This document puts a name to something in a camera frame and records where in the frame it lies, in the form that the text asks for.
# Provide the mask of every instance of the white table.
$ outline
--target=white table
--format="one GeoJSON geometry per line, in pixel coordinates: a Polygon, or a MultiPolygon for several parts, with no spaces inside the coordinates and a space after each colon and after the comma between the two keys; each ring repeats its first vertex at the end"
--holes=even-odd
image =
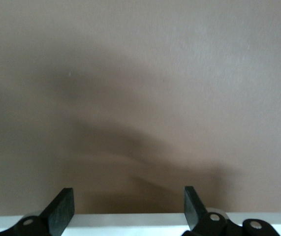
{"type": "MultiPolygon", "coordinates": [[[[227,213],[241,225],[257,218],[272,224],[281,235],[281,213],[227,213]]],[[[22,216],[0,216],[0,231],[10,228],[22,216]]],[[[74,215],[62,236],[181,236],[189,230],[183,213],[167,214],[82,214],[74,215]]]]}

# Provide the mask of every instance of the white surface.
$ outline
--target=white surface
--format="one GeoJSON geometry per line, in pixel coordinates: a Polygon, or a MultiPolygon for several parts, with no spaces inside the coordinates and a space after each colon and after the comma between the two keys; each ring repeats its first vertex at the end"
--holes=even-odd
{"type": "MultiPolygon", "coordinates": [[[[248,218],[269,222],[281,235],[281,213],[228,213],[241,225],[248,218]]],[[[0,231],[15,224],[22,216],[0,217],[0,231]]],[[[180,236],[189,230],[184,214],[91,214],[74,215],[63,236],[180,236]]]]}
{"type": "Polygon", "coordinates": [[[281,0],[0,0],[0,215],[281,212],[281,0]]]}

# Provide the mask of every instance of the wall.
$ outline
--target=wall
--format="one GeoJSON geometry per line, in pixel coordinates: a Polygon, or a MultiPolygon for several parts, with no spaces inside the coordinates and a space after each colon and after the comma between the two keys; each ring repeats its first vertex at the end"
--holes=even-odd
{"type": "Polygon", "coordinates": [[[0,1],[0,215],[281,211],[281,1],[0,1]]]}

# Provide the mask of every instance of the metal pin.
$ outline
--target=metal pin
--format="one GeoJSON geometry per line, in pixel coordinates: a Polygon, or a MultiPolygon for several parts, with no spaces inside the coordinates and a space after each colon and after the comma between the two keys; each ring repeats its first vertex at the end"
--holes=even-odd
{"type": "Polygon", "coordinates": [[[219,221],[220,220],[220,217],[216,214],[211,214],[210,215],[210,218],[213,220],[213,221],[219,221]]]}
{"type": "Polygon", "coordinates": [[[29,220],[26,220],[25,222],[23,222],[23,225],[29,225],[29,224],[32,224],[32,223],[33,223],[33,220],[29,219],[29,220]]]}
{"type": "Polygon", "coordinates": [[[260,223],[258,223],[257,221],[251,221],[250,222],[250,225],[255,228],[255,229],[258,229],[260,230],[262,228],[262,225],[260,223]]]}

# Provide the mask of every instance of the silver bolt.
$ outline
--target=silver bolt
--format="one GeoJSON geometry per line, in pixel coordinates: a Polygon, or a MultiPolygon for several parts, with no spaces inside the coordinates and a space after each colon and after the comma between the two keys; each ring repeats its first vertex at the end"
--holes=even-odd
{"type": "Polygon", "coordinates": [[[216,214],[211,214],[210,215],[210,218],[213,220],[213,221],[219,221],[220,220],[220,217],[216,214]]]}
{"type": "Polygon", "coordinates": [[[262,225],[259,224],[257,221],[251,221],[251,222],[250,222],[250,225],[251,225],[253,228],[258,229],[258,230],[260,230],[260,229],[262,228],[262,225]]]}
{"type": "Polygon", "coordinates": [[[25,222],[23,222],[23,225],[29,225],[29,224],[32,224],[32,223],[33,223],[33,220],[29,219],[29,220],[26,220],[25,222]]]}

